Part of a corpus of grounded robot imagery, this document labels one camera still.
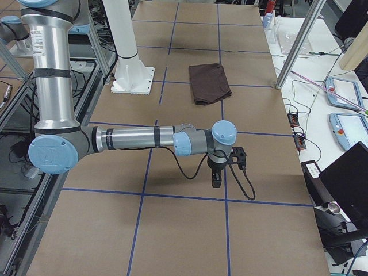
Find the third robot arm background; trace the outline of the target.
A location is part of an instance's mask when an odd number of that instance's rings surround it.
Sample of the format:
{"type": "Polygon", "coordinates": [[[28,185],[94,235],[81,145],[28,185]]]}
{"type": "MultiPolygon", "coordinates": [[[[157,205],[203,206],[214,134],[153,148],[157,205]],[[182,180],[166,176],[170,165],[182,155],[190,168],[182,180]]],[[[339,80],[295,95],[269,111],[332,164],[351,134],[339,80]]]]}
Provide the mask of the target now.
{"type": "Polygon", "coordinates": [[[13,55],[32,56],[32,38],[22,20],[17,16],[1,17],[1,42],[8,45],[12,41],[16,45],[12,48],[13,55]]]}

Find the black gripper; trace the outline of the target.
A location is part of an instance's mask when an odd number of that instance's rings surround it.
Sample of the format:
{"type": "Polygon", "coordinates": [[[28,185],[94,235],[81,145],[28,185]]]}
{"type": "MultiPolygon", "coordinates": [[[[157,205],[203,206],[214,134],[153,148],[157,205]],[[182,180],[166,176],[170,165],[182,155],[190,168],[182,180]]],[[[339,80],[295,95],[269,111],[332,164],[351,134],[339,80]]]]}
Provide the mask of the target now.
{"type": "Polygon", "coordinates": [[[219,189],[222,183],[221,171],[226,168],[227,161],[215,162],[208,157],[207,164],[211,169],[212,187],[219,189]]]}

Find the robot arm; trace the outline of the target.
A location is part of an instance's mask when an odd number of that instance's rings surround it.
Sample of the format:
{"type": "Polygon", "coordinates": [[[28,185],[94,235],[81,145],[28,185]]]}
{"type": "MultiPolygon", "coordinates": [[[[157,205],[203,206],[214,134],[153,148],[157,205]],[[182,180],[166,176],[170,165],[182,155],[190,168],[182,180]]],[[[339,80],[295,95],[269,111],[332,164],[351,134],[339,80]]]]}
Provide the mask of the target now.
{"type": "MultiPolygon", "coordinates": [[[[82,126],[74,116],[68,34],[84,15],[88,4],[82,1],[21,1],[22,19],[30,28],[34,78],[37,85],[40,119],[28,155],[32,164],[49,174],[62,174],[82,158],[105,150],[145,150],[164,148],[174,158],[201,154],[211,169],[212,186],[221,185],[226,167],[246,167],[246,155],[235,147],[237,136],[233,123],[221,120],[209,128],[190,124],[175,126],[129,126],[102,128],[82,126]]],[[[138,114],[136,105],[117,98],[119,93],[147,95],[154,78],[154,68],[139,58],[131,13],[127,1],[104,1],[116,49],[112,84],[112,104],[97,107],[97,117],[109,124],[124,115],[138,114]]]]}

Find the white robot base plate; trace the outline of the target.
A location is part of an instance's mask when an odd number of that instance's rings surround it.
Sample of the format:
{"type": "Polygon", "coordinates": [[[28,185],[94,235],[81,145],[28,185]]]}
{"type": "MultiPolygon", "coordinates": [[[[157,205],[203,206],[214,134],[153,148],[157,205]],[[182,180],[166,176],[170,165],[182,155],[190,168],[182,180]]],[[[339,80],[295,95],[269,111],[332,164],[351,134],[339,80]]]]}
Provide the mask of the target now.
{"type": "Polygon", "coordinates": [[[128,1],[103,1],[118,56],[113,93],[149,94],[155,69],[139,58],[128,1]]]}

